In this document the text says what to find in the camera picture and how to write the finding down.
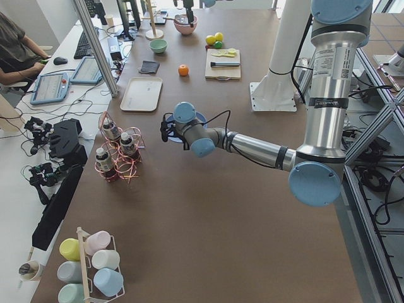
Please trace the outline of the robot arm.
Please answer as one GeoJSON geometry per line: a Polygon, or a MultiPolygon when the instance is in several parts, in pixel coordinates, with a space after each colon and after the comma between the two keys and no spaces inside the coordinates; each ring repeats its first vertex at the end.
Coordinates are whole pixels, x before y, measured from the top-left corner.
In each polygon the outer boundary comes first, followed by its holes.
{"type": "MultiPolygon", "coordinates": [[[[202,5],[206,6],[207,8],[210,8],[216,4],[216,0],[202,0],[201,3],[202,5]]],[[[186,14],[185,15],[176,15],[174,17],[174,21],[177,22],[178,24],[184,24],[184,25],[189,25],[191,28],[194,27],[195,23],[195,17],[193,13],[193,6],[194,6],[194,1],[193,0],[182,0],[182,6],[185,9],[186,14]]]]}
{"type": "Polygon", "coordinates": [[[292,39],[294,54],[299,53],[307,33],[315,46],[311,94],[306,102],[306,121],[276,122],[277,136],[293,131],[303,137],[302,144],[291,149],[230,131],[227,127],[204,128],[194,106],[181,102],[174,108],[170,133],[180,138],[198,157],[221,148],[271,169],[287,171],[292,194],[309,206],[326,206],[340,195],[345,152],[341,148],[343,124],[348,108],[354,58],[365,45],[371,24],[370,1],[289,1],[278,29],[268,74],[254,83],[251,96],[260,109],[285,110],[292,106],[293,61],[283,59],[292,20],[305,24],[292,39]],[[297,17],[292,6],[303,10],[297,17]]]}

